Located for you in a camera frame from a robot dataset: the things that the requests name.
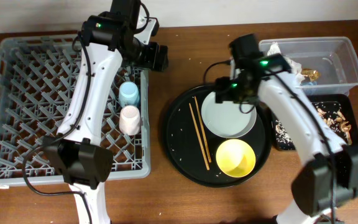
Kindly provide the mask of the grey round plate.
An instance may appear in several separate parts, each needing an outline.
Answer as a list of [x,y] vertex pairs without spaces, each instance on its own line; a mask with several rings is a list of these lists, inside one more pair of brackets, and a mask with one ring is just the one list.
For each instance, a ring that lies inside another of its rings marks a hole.
[[201,118],[213,134],[222,138],[239,138],[254,127],[257,111],[253,105],[239,105],[232,101],[216,103],[215,99],[215,92],[211,92],[201,106]]

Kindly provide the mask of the blue plastic cup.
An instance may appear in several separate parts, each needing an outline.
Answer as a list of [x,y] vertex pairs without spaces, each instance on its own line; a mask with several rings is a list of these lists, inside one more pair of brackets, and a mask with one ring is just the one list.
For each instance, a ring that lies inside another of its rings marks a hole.
[[122,107],[132,105],[138,107],[140,103],[140,93],[134,82],[124,82],[119,87],[119,104]]

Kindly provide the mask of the white paper napkin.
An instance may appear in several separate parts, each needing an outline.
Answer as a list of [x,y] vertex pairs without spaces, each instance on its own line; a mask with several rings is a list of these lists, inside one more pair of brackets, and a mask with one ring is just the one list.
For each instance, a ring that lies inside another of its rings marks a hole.
[[[270,45],[270,48],[267,52],[267,56],[273,55],[273,54],[281,54],[280,47],[277,42],[272,42]],[[289,57],[283,55],[283,58],[287,61],[289,66],[291,67],[291,72],[295,74],[295,81],[294,84],[296,86],[300,86],[302,81],[305,79],[305,77],[301,74],[302,67],[301,64],[298,62],[295,62],[294,60],[290,59]]]

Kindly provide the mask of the wooden chopstick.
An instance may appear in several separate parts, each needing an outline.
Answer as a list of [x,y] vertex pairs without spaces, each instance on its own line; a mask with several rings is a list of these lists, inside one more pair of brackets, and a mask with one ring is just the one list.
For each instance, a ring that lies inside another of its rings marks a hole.
[[206,154],[205,154],[205,151],[204,151],[204,146],[203,146],[203,143],[201,141],[201,136],[200,136],[200,132],[199,132],[199,129],[198,129],[198,126],[197,126],[197,122],[196,122],[196,119],[195,119],[195,115],[194,115],[194,112],[193,112],[192,105],[191,105],[191,103],[189,103],[188,105],[189,105],[189,108],[190,108],[190,113],[191,113],[191,117],[192,117],[192,120],[193,120],[193,125],[195,127],[196,136],[197,136],[197,139],[198,139],[198,143],[200,145],[200,149],[201,149],[201,153],[202,153],[202,156],[203,156],[204,164],[206,166],[206,170],[210,170],[208,160],[206,158]]
[[194,99],[195,99],[195,105],[196,105],[198,118],[199,118],[199,121],[200,121],[201,133],[202,133],[203,140],[204,140],[206,155],[207,155],[207,158],[208,158],[208,162],[211,163],[212,160],[211,160],[211,156],[210,156],[210,153],[209,153],[208,142],[207,142],[205,131],[204,131],[203,120],[202,120],[202,117],[201,117],[200,108],[198,106],[198,100],[197,100],[196,96],[194,96]]

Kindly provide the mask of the pink plastic cup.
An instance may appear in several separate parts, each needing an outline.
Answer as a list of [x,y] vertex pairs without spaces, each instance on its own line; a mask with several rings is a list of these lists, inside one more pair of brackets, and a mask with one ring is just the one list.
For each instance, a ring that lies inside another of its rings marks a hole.
[[141,116],[137,107],[128,105],[120,112],[119,129],[123,134],[134,136],[140,132]]

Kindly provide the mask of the gold foil snack wrapper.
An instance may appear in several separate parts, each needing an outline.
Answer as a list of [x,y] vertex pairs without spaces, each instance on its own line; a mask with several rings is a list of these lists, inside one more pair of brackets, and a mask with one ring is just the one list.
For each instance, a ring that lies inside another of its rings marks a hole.
[[308,77],[311,82],[316,81],[321,76],[321,74],[317,70],[310,68],[303,68],[301,74],[304,77]]

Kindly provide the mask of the yellow bowl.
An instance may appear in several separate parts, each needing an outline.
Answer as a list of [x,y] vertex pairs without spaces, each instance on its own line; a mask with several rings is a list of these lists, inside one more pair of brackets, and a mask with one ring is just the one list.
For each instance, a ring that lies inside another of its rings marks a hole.
[[229,139],[219,145],[216,151],[216,163],[226,175],[242,178],[254,170],[256,155],[245,141]]

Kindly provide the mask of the brown food scraps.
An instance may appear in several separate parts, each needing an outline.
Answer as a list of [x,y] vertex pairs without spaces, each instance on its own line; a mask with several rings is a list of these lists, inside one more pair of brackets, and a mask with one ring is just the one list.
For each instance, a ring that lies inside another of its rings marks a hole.
[[[335,103],[331,110],[329,106],[314,103],[319,116],[324,123],[330,127],[338,136],[342,137],[348,145],[352,144],[350,130],[352,125],[341,112],[341,106]],[[274,124],[277,145],[283,150],[292,150],[294,148],[289,134],[285,131],[282,123],[275,120]]]

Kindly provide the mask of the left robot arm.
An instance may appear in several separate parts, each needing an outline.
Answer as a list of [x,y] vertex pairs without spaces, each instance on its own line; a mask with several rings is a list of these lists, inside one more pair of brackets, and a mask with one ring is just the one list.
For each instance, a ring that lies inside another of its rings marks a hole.
[[68,183],[80,223],[110,223],[104,183],[113,153],[100,146],[101,125],[111,85],[119,69],[134,66],[162,72],[168,48],[151,42],[157,18],[140,0],[115,0],[109,11],[90,16],[78,33],[81,66],[75,90],[57,136],[45,136],[41,151]]

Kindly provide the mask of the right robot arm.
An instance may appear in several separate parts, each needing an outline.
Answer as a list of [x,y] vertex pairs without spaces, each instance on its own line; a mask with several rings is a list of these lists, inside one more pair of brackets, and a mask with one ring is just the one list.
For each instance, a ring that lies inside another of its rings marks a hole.
[[265,103],[290,135],[303,164],[291,184],[292,203],[275,223],[337,223],[336,209],[358,197],[358,145],[350,146],[326,123],[281,54],[265,56],[254,34],[228,45],[231,74],[216,79],[216,102]]

